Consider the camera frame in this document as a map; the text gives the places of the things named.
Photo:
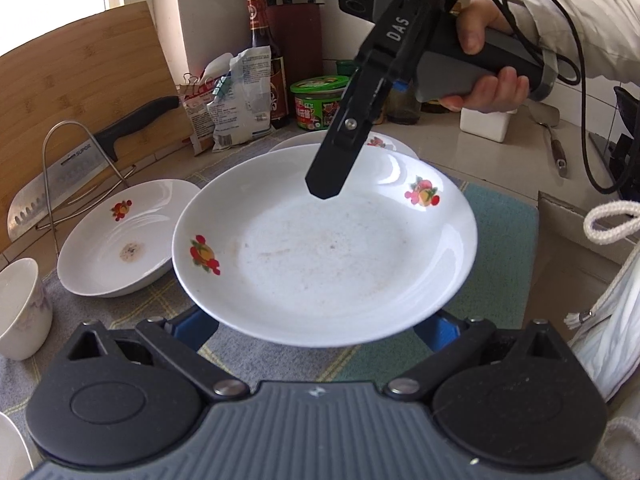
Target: dish rack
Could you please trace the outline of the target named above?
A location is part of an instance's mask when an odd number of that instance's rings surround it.
[[[89,204],[81,207],[78,211],[75,211],[75,212],[73,212],[71,214],[63,216],[62,218],[54,220],[54,218],[53,218],[53,209],[51,208],[50,191],[49,191],[49,174],[47,173],[47,144],[49,142],[49,139],[51,138],[51,136],[53,135],[53,133],[55,133],[55,131],[57,129],[61,128],[62,126],[67,126],[69,124],[74,124],[75,126],[80,126],[85,131],[85,133],[87,134],[87,136],[89,137],[91,142],[98,149],[98,152],[100,153],[100,155],[104,158],[104,160],[111,167],[111,169],[113,170],[113,173],[115,173],[116,176],[118,177],[118,182],[116,184],[114,184],[113,186],[111,186],[108,190],[103,192],[100,196],[96,197],[92,202],[90,202]],[[45,197],[46,197],[46,202],[47,202],[47,215],[49,217],[49,222],[48,223],[44,223],[44,224],[38,224],[38,225],[36,225],[35,229],[36,229],[36,231],[44,231],[46,229],[51,229],[52,234],[53,234],[53,245],[54,245],[54,248],[55,248],[55,251],[56,251],[56,260],[60,256],[60,248],[59,248],[59,245],[58,245],[58,238],[56,236],[56,226],[61,224],[62,222],[65,222],[67,220],[71,220],[72,218],[75,218],[77,216],[80,216],[81,214],[86,213],[87,211],[89,211],[92,208],[96,207],[98,204],[104,202],[107,199],[107,197],[111,193],[113,193],[120,184],[122,184],[125,188],[130,187],[130,184],[127,182],[127,179],[131,175],[133,175],[134,173],[136,173],[136,165],[135,164],[133,164],[132,167],[130,168],[130,170],[127,171],[126,174],[123,175],[118,170],[118,168],[116,168],[115,164],[111,161],[109,156],[105,153],[104,149],[102,148],[100,143],[97,141],[97,139],[95,139],[94,134],[92,134],[91,131],[89,131],[89,128],[87,128],[84,124],[79,123],[78,121],[66,120],[66,121],[59,122],[54,127],[52,127],[52,129],[49,130],[49,133],[44,138],[44,142],[42,143],[42,174],[44,176],[44,190],[45,190]],[[80,196],[77,196],[75,198],[70,198],[70,199],[66,200],[66,202],[62,203],[60,205],[60,207],[61,208],[65,208],[65,207],[69,207],[69,206],[71,206],[71,205],[73,205],[75,203],[78,203],[82,199],[84,199],[84,198],[88,197],[89,195],[91,195],[91,193],[93,193],[96,189],[98,189],[98,185],[93,186],[91,189],[85,191]]]

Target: cleaver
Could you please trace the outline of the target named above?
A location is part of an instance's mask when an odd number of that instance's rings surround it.
[[[100,130],[94,135],[95,140],[107,156],[116,162],[118,156],[114,143],[117,139],[140,131],[164,113],[174,110],[178,106],[180,106],[178,96],[161,97],[149,101],[129,115]],[[104,160],[91,139],[87,139],[86,142],[76,146],[54,164],[48,166],[51,208],[55,209],[65,203],[76,191],[108,166],[109,163]],[[24,186],[11,202],[6,219],[6,228],[11,241],[15,242],[48,214],[44,175],[41,173]]]

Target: food package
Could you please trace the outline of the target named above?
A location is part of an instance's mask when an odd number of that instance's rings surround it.
[[[178,95],[187,117],[193,126],[190,137],[195,155],[213,147],[213,131],[215,126],[207,113],[207,104],[213,99],[216,87],[215,80],[209,80],[203,85],[186,84],[178,86]]]
[[[249,48],[230,62],[231,83],[207,104],[213,151],[265,136],[271,128],[271,49]]]
[[[193,126],[194,134],[190,140],[195,155],[213,146],[215,126],[207,112],[207,104],[213,99],[213,92],[220,76],[229,72],[232,57],[229,52],[217,57],[207,65],[199,79],[192,76],[188,84],[178,86],[178,95]]]

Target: bottle label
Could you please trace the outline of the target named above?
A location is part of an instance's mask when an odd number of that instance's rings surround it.
[[[289,102],[284,62],[281,57],[277,57],[271,60],[271,120],[281,119],[288,115]]]
[[[267,0],[248,0],[249,23],[251,30],[269,27],[267,18]]]

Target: flower pattern on plate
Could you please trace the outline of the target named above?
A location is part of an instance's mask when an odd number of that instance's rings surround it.
[[[386,148],[385,141],[380,139],[379,137],[371,137],[367,141],[367,146],[377,146],[379,148]]]
[[[407,191],[404,197],[410,199],[413,205],[419,204],[423,207],[440,203],[438,188],[433,187],[430,180],[425,180],[421,176],[415,179],[415,183],[411,184],[411,191]]]
[[[190,252],[195,265],[207,272],[213,271],[216,276],[220,275],[220,262],[216,260],[216,255],[207,245],[204,236],[197,235],[195,240],[191,240]]]
[[[113,217],[116,219],[116,222],[119,222],[127,215],[131,208],[131,204],[131,200],[123,200],[111,208],[111,212],[113,213]]]

